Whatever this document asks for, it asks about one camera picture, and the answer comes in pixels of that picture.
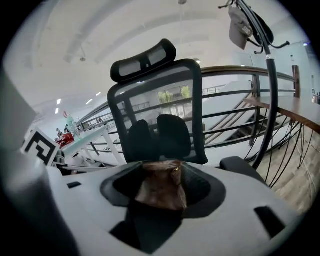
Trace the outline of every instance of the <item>metal railing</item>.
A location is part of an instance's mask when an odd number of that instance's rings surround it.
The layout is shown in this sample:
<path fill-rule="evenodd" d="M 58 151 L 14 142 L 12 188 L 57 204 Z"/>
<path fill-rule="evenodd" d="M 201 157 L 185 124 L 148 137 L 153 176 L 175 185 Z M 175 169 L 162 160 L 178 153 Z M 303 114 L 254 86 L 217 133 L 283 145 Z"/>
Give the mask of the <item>metal railing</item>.
<path fill-rule="evenodd" d="M 202 89 L 202 96 L 210 95 L 210 94 L 216 94 L 225 86 L 226 85 L 224 84 L 224 85 L 218 85 L 218 86 Z"/>
<path fill-rule="evenodd" d="M 132 107 L 135 108 L 137 111 L 143 112 L 144 109 L 150 107 L 150 103 L 145 102 L 142 104 L 134 105 Z M 77 127 L 80 127 L 80 129 L 84 132 L 91 130 L 91 129 L 94 129 L 94 128 L 97 128 L 97 127 L 102 127 L 102 126 L 107 126 L 108 130 L 113 129 L 116 126 L 116 124 L 114 122 L 114 118 L 112 116 L 112 113 L 103 114 L 103 115 L 97 116 L 95 118 L 92 118 L 90 120 L 86 120 L 85 122 L 77 123 Z"/>
<path fill-rule="evenodd" d="M 95 115 L 99 114 L 100 112 L 109 109 L 109 103 L 105 102 L 101 104 L 100 106 L 96 107 L 94 110 L 92 110 L 89 114 L 85 115 L 83 118 L 81 118 L 78 122 L 75 123 L 77 127 L 82 127 L 82 123 L 88 122 L 88 119 L 94 117 Z"/>
<path fill-rule="evenodd" d="M 267 93 L 270 92 L 269 89 L 261 89 L 260 86 L 260 77 L 267 77 L 268 74 L 268 70 L 267 69 L 263 69 L 263 68 L 256 68 L 256 67 L 243 67 L 243 66 L 216 66 L 216 67 L 207 67 L 207 68 L 203 68 L 202 70 L 202 77 L 212 77 L 212 76 L 228 76 L 228 75 L 251 75 L 252 80 L 251 80 L 251 89 L 248 90 L 236 90 L 236 91 L 225 91 L 225 92 L 219 92 L 220 89 L 222 87 L 224 87 L 225 85 L 218 85 L 215 87 L 211 87 L 211 88 L 207 88 L 202 90 L 202 98 L 203 99 L 208 99 L 208 98 L 214 98 L 214 97 L 222 97 L 222 96 L 228 96 L 228 95 L 236 95 L 236 94 L 251 94 L 252 97 L 260 97 L 261 93 Z M 295 77 L 292 77 L 290 75 L 287 74 L 283 74 L 283 73 L 277 73 L 277 77 L 278 79 L 281 80 L 285 80 L 285 81 L 290 81 L 294 83 L 294 87 L 296 88 L 296 83 L 298 82 L 298 79 Z M 164 84 L 163 86 L 167 85 L 166 83 L 169 83 L 169 80 L 163 80 Z M 279 92 L 284 92 L 284 93 L 295 93 L 295 89 L 279 89 Z M 155 106 L 150 106 L 149 102 L 148 106 L 147 105 L 143 105 L 142 107 L 137 107 L 134 111 L 134 114 L 139 114 L 139 113 L 143 113 L 143 112 L 147 112 L 147 111 L 151 111 L 151 110 L 155 110 L 155 109 L 163 109 L 169 106 L 172 106 L 172 104 L 183 104 L 183 103 L 191 103 L 192 102 L 192 98 L 185 98 L 185 99 L 181 99 L 175 102 L 169 102 L 169 103 L 164 103 L 164 104 L 159 104 L 159 105 L 155 105 Z M 244 136 L 241 138 L 237 138 L 237 139 L 232 139 L 232 140 L 227 140 L 227 141 L 222 141 L 222 142 L 217 142 L 215 144 L 210 144 L 210 145 L 205 145 L 206 149 L 209 148 L 217 148 L 217 147 L 224 147 L 224 146 L 228 146 L 228 145 L 232 145 L 232 144 L 236 144 L 236 143 L 240 143 L 240 142 L 245 142 L 245 141 L 249 141 L 250 146 L 253 145 L 254 140 L 259 136 L 263 136 L 265 134 L 266 131 L 260 132 L 259 134 L 257 134 L 258 132 L 258 126 L 261 124 L 261 122 L 265 122 L 268 120 L 268 118 L 266 117 L 264 120 L 259 119 L 260 116 L 260 107 L 256 107 L 256 106 L 247 106 L 247 107 L 241 107 L 241 108 L 236 108 L 236 109 L 232 109 L 232 110 L 228 110 L 228 111 L 221 111 L 221 112 L 216 112 L 216 113 L 212 113 L 212 114 L 206 114 L 203 115 L 202 118 L 203 119 L 209 119 L 209 118 L 213 118 L 213 117 L 218 117 L 218 116 L 230 116 L 233 115 L 232 118 L 237 118 L 237 115 L 241 114 L 241 113 L 245 113 L 247 111 L 254 111 L 254 115 L 253 115 L 253 121 L 247 122 L 247 123 L 242 123 L 242 124 L 232 124 L 230 126 L 226 126 L 226 127 L 216 127 L 215 128 L 210 128 L 209 130 L 206 130 L 203 132 L 203 136 L 204 138 L 206 138 L 206 136 L 208 135 L 213 135 L 213 134 L 217 134 L 217 133 L 224 133 L 224 132 L 228 132 L 228 131 L 234 131 L 234 130 L 239 130 L 239 129 L 243 129 L 243 128 L 247 128 L 247 127 L 252 127 L 252 133 L 248 136 Z M 192 120 L 191 117 L 185 117 L 184 121 L 188 122 Z M 89 126 L 87 128 L 85 128 L 84 130 L 88 130 L 88 129 L 94 129 L 98 126 L 102 126 L 102 125 L 110 125 L 110 124 L 114 124 L 114 119 L 110 116 L 108 119 L 104 120 L 101 123 L 97 123 L 94 124 L 92 126 Z M 150 127 L 151 129 L 156 129 L 157 125 L 151 125 Z M 280 126 L 276 126 L 274 128 L 274 130 L 280 129 Z M 113 131 L 110 132 L 109 134 L 117 134 L 117 131 Z M 90 151 L 95 151 L 97 154 L 98 153 L 110 153 L 111 151 L 108 150 L 96 150 L 96 149 L 89 149 Z"/>

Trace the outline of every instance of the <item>black cable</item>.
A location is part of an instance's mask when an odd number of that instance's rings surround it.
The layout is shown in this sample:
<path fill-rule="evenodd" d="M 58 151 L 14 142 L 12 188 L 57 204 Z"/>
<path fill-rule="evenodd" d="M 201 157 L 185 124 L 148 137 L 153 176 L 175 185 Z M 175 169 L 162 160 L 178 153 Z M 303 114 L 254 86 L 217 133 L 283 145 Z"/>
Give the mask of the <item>black cable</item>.
<path fill-rule="evenodd" d="M 284 161 L 285 161 L 285 158 L 286 158 L 286 155 L 287 155 L 287 152 L 288 152 L 289 144 L 290 144 L 290 139 L 288 140 L 288 144 L 287 144 L 287 146 L 286 146 L 286 149 L 285 149 L 285 152 L 284 152 L 284 155 L 283 155 L 281 164 L 280 164 L 278 170 L 276 171 L 276 174 L 275 174 L 275 176 L 273 177 L 273 180 L 271 181 L 269 187 L 270 187 L 270 186 L 272 185 L 272 183 L 275 181 L 278 173 L 280 172 L 280 169 L 281 169 L 281 167 L 282 167 L 282 165 L 283 165 L 283 163 L 284 163 Z"/>
<path fill-rule="evenodd" d="M 274 147 L 274 137 L 272 137 L 272 139 L 271 139 L 271 148 L 273 148 L 273 147 Z M 268 176 L 269 176 L 271 161 L 272 161 L 272 150 L 270 152 L 270 161 L 269 161 L 268 172 L 266 173 L 266 177 L 265 177 L 265 183 L 267 183 L 267 179 L 268 179 Z"/>
<path fill-rule="evenodd" d="M 297 126 L 298 126 L 298 124 L 295 125 L 295 127 L 292 128 L 290 131 L 292 132 Z M 280 143 L 284 143 L 284 141 L 286 140 L 286 137 L 289 136 L 289 133 L 288 133 L 289 127 L 290 127 L 290 125 L 288 125 L 288 128 L 287 128 L 287 130 L 286 130 L 286 132 L 285 132 L 285 136 L 284 136 L 281 140 L 279 140 L 277 144 L 274 145 L 275 148 L 278 147 Z M 259 153 L 259 152 L 255 153 L 255 154 L 254 154 L 253 156 L 251 156 L 250 158 L 251 158 L 251 159 L 254 158 L 258 153 Z"/>
<path fill-rule="evenodd" d="M 284 126 L 285 121 L 287 121 L 288 117 L 286 116 L 285 119 L 283 120 L 282 124 L 280 125 L 279 129 L 275 132 L 275 134 L 272 136 L 272 138 L 274 138 L 277 133 L 280 131 L 280 129 Z"/>
<path fill-rule="evenodd" d="M 301 132 L 301 136 L 298 137 L 298 140 L 299 139 L 301 139 L 301 154 L 300 154 L 300 161 L 299 161 L 299 166 L 301 166 L 301 164 L 302 164 L 302 156 L 304 155 L 304 145 L 305 145 L 304 140 L 302 138 L 302 132 Z"/>
<path fill-rule="evenodd" d="M 308 150 L 309 150 L 310 143 L 311 143 L 311 140 L 312 140 L 312 136 L 313 136 L 313 135 L 314 135 L 314 130 L 312 130 L 311 137 L 310 137 L 310 141 L 309 141 L 309 145 L 308 145 L 308 147 L 306 148 L 305 155 L 304 155 L 304 157 L 303 157 L 303 159 L 302 159 L 302 162 L 300 163 L 298 169 L 301 167 L 302 163 L 304 162 L 304 160 L 305 160 L 305 158 L 306 158 L 306 155 L 307 155 L 307 153 L 308 153 Z"/>
<path fill-rule="evenodd" d="M 300 136 L 300 134 L 301 134 L 301 130 L 302 130 L 302 125 L 300 126 L 298 138 L 299 138 L 299 136 Z M 287 166 L 288 166 L 288 164 L 289 164 L 292 156 L 294 155 L 294 152 L 295 152 L 295 149 L 296 149 L 296 147 L 297 147 L 297 144 L 298 144 L 298 139 L 296 140 L 296 142 L 295 142 L 295 144 L 294 144 L 294 148 L 293 148 L 293 150 L 292 150 L 292 153 L 291 153 L 291 155 L 290 155 L 290 157 L 289 157 L 288 162 L 286 163 L 285 167 L 283 168 L 282 172 L 280 173 L 279 177 L 276 179 L 276 181 L 274 182 L 274 184 L 271 185 L 271 187 L 270 187 L 271 189 L 275 186 L 275 184 L 278 182 L 278 180 L 280 179 L 280 177 L 282 176 L 282 174 L 283 174 L 284 171 L 286 170 L 286 168 L 287 168 Z"/>
<path fill-rule="evenodd" d="M 294 127 L 291 128 L 290 133 L 297 128 L 298 126 L 298 122 L 294 125 Z M 282 143 L 279 147 L 279 150 L 286 144 L 284 140 L 280 140 L 277 144 Z"/>
<path fill-rule="evenodd" d="M 259 138 L 259 135 L 260 135 L 260 133 L 261 133 L 262 127 L 264 126 L 264 122 L 265 122 L 266 117 L 267 117 L 267 112 L 268 112 L 268 109 L 265 110 L 265 114 L 264 114 L 263 121 L 262 121 L 261 126 L 260 126 L 260 129 L 259 129 L 258 135 L 256 136 L 256 138 L 255 138 L 255 140 L 254 140 L 254 142 L 253 142 L 253 144 L 252 144 L 252 147 L 250 148 L 248 154 L 246 154 L 246 157 L 244 158 L 244 160 L 247 159 L 247 157 L 249 156 L 251 150 L 254 148 L 254 145 L 256 144 L 257 139 Z"/>
<path fill-rule="evenodd" d="M 283 145 L 286 145 L 294 136 L 296 136 L 297 134 L 298 134 L 298 132 L 299 131 L 296 131 L 290 138 L 287 138 L 286 140 L 285 140 L 285 142 L 284 142 L 284 144 Z M 268 149 L 268 151 L 266 152 L 266 153 L 269 153 L 269 152 L 271 152 L 272 150 L 275 150 L 277 147 L 279 147 L 279 143 L 277 143 L 276 145 L 274 145 L 273 146 L 273 148 L 270 148 L 270 149 Z M 250 162 L 252 162 L 254 159 L 253 159 L 253 156 L 252 157 L 250 157 L 249 159 L 247 159 L 246 161 L 248 162 L 248 163 L 250 163 Z"/>
<path fill-rule="evenodd" d="M 275 129 L 277 113 L 278 113 L 279 95 L 278 95 L 278 78 L 277 78 L 277 70 L 275 67 L 275 60 L 267 58 L 266 62 L 267 62 L 266 65 L 269 70 L 268 73 L 269 73 L 269 80 L 270 80 L 270 105 L 269 105 L 270 107 L 269 107 L 268 122 L 266 125 L 266 130 L 263 136 L 261 147 L 258 155 L 254 160 L 254 163 L 252 164 L 252 167 L 254 169 L 257 169 L 259 167 L 260 163 L 264 158 L 265 153 L 268 150 L 269 143 L 272 139 L 273 132 Z"/>
<path fill-rule="evenodd" d="M 288 128 L 286 129 L 286 132 L 285 132 L 284 137 L 286 137 L 286 136 L 287 136 L 287 134 L 288 134 L 288 131 L 289 131 L 289 128 L 290 128 L 290 127 L 291 127 L 291 123 L 288 125 Z M 279 150 L 280 150 L 280 149 L 281 149 L 281 147 L 283 146 L 283 143 L 284 143 L 284 140 L 282 141 L 282 144 L 280 145 Z"/>

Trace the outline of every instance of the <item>wooden handrail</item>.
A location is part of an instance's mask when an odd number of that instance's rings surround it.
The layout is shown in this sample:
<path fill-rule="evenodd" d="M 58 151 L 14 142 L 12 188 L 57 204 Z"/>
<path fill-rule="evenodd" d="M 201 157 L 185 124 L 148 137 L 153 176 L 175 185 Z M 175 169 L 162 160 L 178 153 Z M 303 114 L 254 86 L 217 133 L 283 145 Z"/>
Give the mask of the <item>wooden handrail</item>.
<path fill-rule="evenodd" d="M 208 77 L 212 73 L 225 73 L 225 72 L 234 72 L 237 74 L 244 75 L 261 75 L 268 76 L 268 70 L 260 67 L 252 67 L 252 66 L 210 66 L 204 67 L 201 69 L 202 77 Z M 277 72 L 278 79 L 284 79 L 292 82 L 297 82 L 297 80 L 290 75 Z"/>
<path fill-rule="evenodd" d="M 270 97 L 243 99 L 245 103 L 261 108 L 270 108 Z M 308 99 L 297 97 L 279 97 L 277 111 L 320 134 L 320 105 Z"/>

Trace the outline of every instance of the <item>black hole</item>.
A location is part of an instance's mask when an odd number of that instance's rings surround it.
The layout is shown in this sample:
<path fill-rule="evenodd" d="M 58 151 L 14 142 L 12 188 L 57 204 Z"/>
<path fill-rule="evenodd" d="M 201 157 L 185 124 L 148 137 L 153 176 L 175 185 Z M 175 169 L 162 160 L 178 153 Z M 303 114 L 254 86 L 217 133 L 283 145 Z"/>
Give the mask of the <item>black hole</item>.
<path fill-rule="evenodd" d="M 145 177 L 146 171 L 139 166 L 137 169 L 114 181 L 113 187 L 128 198 L 134 199 L 136 198 Z"/>
<path fill-rule="evenodd" d="M 68 186 L 69 189 L 73 189 L 73 188 L 78 187 L 78 186 L 80 186 L 80 185 L 81 185 L 81 183 L 78 182 L 78 181 L 71 182 L 71 183 L 67 184 L 67 186 Z"/>
<path fill-rule="evenodd" d="M 257 207 L 254 211 L 271 238 L 274 238 L 285 228 L 285 225 L 268 206 Z"/>

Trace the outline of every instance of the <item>white wall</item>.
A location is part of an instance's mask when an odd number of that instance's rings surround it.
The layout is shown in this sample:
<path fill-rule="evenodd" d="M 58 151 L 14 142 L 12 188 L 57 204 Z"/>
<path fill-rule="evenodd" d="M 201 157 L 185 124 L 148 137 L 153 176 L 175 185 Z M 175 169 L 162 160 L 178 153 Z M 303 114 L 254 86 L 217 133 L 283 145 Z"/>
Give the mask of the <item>white wall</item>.
<path fill-rule="evenodd" d="M 158 93 L 149 92 L 145 96 L 146 102 L 149 102 L 150 107 L 157 106 L 160 104 Z"/>
<path fill-rule="evenodd" d="M 320 93 L 320 64 L 318 58 L 313 56 L 308 56 L 310 64 L 310 74 L 313 76 L 313 81 L 311 78 L 311 85 L 314 87 L 315 94 Z"/>
<path fill-rule="evenodd" d="M 131 105 L 136 106 L 150 101 L 150 93 L 140 94 L 138 96 L 130 98 Z"/>
<path fill-rule="evenodd" d="M 68 113 L 71 114 L 73 119 L 75 121 L 78 120 L 78 118 L 82 118 L 85 115 L 87 115 L 90 111 L 92 111 L 91 107 L 88 107 L 86 109 L 81 109 L 77 112 Z M 44 134 L 46 134 L 50 139 L 55 140 L 55 138 L 58 137 L 57 128 L 60 129 L 61 132 L 64 132 L 64 129 L 66 127 L 67 121 L 64 118 L 62 113 L 57 114 L 54 118 L 45 118 L 44 120 L 36 123 L 32 123 L 31 126 L 28 129 L 28 132 L 26 133 L 26 137 L 29 136 L 30 131 L 34 129 L 34 127 L 38 127 Z"/>
<path fill-rule="evenodd" d="M 232 81 L 220 90 L 223 92 L 232 92 L 239 90 L 251 90 L 251 82 L 249 81 Z M 233 94 L 227 96 L 218 96 L 202 100 L 202 115 L 209 115 L 217 112 L 230 111 L 242 102 L 242 99 L 246 96 L 246 93 Z M 220 122 L 225 116 L 216 116 L 212 118 L 203 119 L 202 122 L 205 124 L 205 130 L 209 131 L 212 127 Z"/>
<path fill-rule="evenodd" d="M 282 49 L 274 49 L 271 51 L 271 54 L 274 57 L 277 72 L 292 76 L 293 75 L 292 66 L 293 65 L 299 66 L 301 97 L 311 100 L 312 98 L 311 66 L 310 66 L 306 48 L 304 47 L 303 42 L 294 43 Z M 265 55 L 252 54 L 251 58 L 252 58 L 254 67 L 263 68 L 263 69 L 267 68 Z M 284 84 L 284 82 L 279 80 L 279 88 L 281 84 Z M 269 79 L 265 79 L 261 81 L 261 88 L 262 89 L 270 88 Z"/>
<path fill-rule="evenodd" d="M 202 78 L 202 89 L 227 85 L 233 81 L 239 81 L 238 75 L 217 75 Z"/>

